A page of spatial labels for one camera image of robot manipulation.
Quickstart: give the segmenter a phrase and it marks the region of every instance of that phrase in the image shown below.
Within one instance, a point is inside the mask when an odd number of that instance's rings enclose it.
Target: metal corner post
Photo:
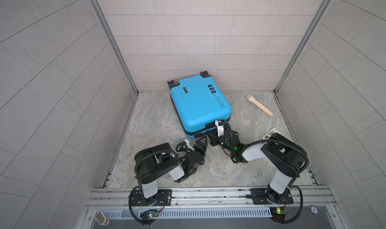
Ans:
[[[306,47],[308,41],[310,40],[310,38],[312,36],[312,34],[315,32],[316,27],[318,26],[318,24],[322,20],[324,14],[326,13],[331,2],[332,2],[332,0],[322,0],[318,10],[316,11],[314,17],[312,18],[310,25],[308,26],[308,29],[306,30],[306,33],[302,37],[298,47],[296,48],[295,53],[293,54],[290,62],[288,63],[287,69],[284,71],[283,76],[281,77],[280,81],[278,82],[278,84],[274,90],[276,94],[283,87],[285,80],[290,75],[290,72],[292,71],[293,67],[295,66],[296,62],[298,61],[300,55],[302,54],[304,48]]]
[[[98,1],[97,0],[89,0],[89,2],[91,4],[92,9],[94,10],[95,16],[98,19],[100,26],[102,27],[102,30],[106,34],[106,38],[107,38],[108,42],[110,43],[111,48],[113,49],[113,53],[114,53],[115,57],[117,58],[119,65],[122,67],[123,72],[124,72],[125,76],[127,77],[129,83],[131,84],[134,92],[136,93],[136,95],[138,95],[138,89],[134,83],[133,78],[131,77],[130,73],[128,72],[128,68],[126,66],[126,63],[123,60],[123,56],[118,48],[117,43],[115,42],[114,36],[111,33],[109,25],[107,24],[107,21],[102,13],[102,10],[98,4]]]

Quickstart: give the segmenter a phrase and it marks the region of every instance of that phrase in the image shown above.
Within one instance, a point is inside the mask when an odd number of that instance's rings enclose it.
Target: black mounting plate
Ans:
[[[158,190],[158,196],[164,199],[165,205],[171,204],[171,190]],[[148,206],[149,199],[146,199],[142,193],[142,190],[135,190],[135,193],[129,200],[131,199],[131,205],[132,206]],[[154,204],[151,206],[161,206],[161,201],[156,200]]]
[[[252,188],[250,190],[250,194],[260,196],[260,197],[265,197],[267,196],[267,194],[265,193],[265,190],[266,190],[265,188]],[[283,195],[284,195],[282,199],[283,204],[285,204],[284,199],[287,200],[287,204],[293,204],[292,195],[288,188],[286,188]],[[265,198],[253,198],[253,204],[254,205],[274,205],[271,202],[269,202],[268,199],[265,199]]]

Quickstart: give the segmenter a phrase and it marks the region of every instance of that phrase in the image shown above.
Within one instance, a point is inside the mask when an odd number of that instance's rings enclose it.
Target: tiled wall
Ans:
[[[0,0],[0,227],[70,228],[133,97],[88,0]]]
[[[99,0],[139,90],[208,70],[225,90],[273,90],[321,0]]]
[[[351,228],[386,228],[385,52],[385,0],[333,0],[279,91]]]

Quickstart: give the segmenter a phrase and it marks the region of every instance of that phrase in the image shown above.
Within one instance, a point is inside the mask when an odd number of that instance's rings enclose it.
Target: blue suitcase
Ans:
[[[186,136],[212,130],[215,120],[229,120],[232,107],[207,71],[200,75],[167,82],[170,97]]]

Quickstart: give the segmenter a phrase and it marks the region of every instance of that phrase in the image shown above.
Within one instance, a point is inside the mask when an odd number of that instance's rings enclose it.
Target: device screen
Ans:
[[[95,218],[98,221],[98,223],[101,224],[101,225],[106,221],[106,219],[103,216],[102,212],[98,212],[98,214],[95,216]]]

